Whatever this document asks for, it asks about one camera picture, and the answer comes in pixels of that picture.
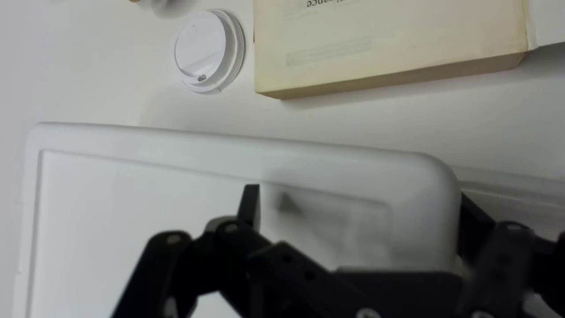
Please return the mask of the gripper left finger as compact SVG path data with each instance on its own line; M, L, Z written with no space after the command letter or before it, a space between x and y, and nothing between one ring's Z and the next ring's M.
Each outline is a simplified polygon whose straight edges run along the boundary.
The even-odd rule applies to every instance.
M242 318L354 318L351 289L288 243L258 230L260 186L238 212L192 239L182 231L147 243L111 318L190 318L200 296L220 292Z

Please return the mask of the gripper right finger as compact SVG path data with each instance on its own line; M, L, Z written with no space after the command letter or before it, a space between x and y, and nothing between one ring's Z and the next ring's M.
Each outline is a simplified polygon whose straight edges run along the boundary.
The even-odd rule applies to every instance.
M471 276L456 318L537 318L524 310L529 293L565 318L565 230L541 238L522 223L494 221L462 194L457 253Z

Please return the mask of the white rectangular container lid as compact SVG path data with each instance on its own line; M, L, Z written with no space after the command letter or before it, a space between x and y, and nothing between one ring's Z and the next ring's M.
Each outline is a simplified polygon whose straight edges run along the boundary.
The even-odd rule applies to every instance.
M24 163L13 318L109 318L147 241L192 237L260 184L260 233L327 269L451 270L461 190L429 155L42 123Z

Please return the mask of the white plastic cup lid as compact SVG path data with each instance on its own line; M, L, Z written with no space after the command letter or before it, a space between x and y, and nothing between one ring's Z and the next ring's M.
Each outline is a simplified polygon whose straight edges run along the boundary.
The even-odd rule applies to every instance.
M215 95L238 76L245 60L244 30L232 12L209 9L189 14L172 46L172 65L192 92Z

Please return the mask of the beige book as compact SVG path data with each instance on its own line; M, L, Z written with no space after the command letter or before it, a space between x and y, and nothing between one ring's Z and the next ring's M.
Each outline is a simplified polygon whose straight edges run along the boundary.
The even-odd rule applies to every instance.
M295 99L515 68L528 0L254 0L256 93Z

